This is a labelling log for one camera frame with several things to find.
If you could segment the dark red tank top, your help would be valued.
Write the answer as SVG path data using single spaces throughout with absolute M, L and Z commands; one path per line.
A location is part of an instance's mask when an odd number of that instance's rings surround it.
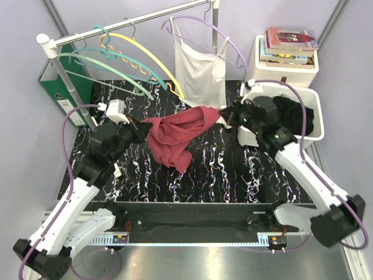
M 143 120 L 152 125 L 147 143 L 155 161 L 184 173 L 192 162 L 187 146 L 211 128 L 219 117 L 218 109 L 198 106 L 167 117 Z

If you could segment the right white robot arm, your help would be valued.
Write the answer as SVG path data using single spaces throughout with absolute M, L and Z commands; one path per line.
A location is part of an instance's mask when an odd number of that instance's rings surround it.
M 253 132 L 261 150 L 295 178 L 315 205 L 304 208 L 291 203 L 273 204 L 272 212 L 264 218 L 269 230 L 275 232 L 283 226 L 292 226 L 313 234 L 325 247 L 342 243 L 360 230 L 363 244 L 345 244 L 345 247 L 354 250 L 368 247 L 369 237 L 363 225 L 365 201 L 360 195 L 351 196 L 338 187 L 304 153 L 302 142 L 279 123 L 277 107 L 271 98 L 259 96 L 253 101 L 239 98 L 220 110 L 220 115 L 227 125 Z

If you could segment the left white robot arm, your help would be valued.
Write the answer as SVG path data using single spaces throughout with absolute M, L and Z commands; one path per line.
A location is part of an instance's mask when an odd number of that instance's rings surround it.
M 132 144 L 145 141 L 152 124 L 130 118 L 129 122 L 106 122 L 96 127 L 88 148 L 75 169 L 69 169 L 70 184 L 41 227 L 13 246 L 21 267 L 29 267 L 43 279 L 61 279 L 74 257 L 106 230 L 126 226 L 126 209 L 113 201 L 102 203 L 96 213 L 78 227 L 80 214 L 111 179 L 115 163 Z

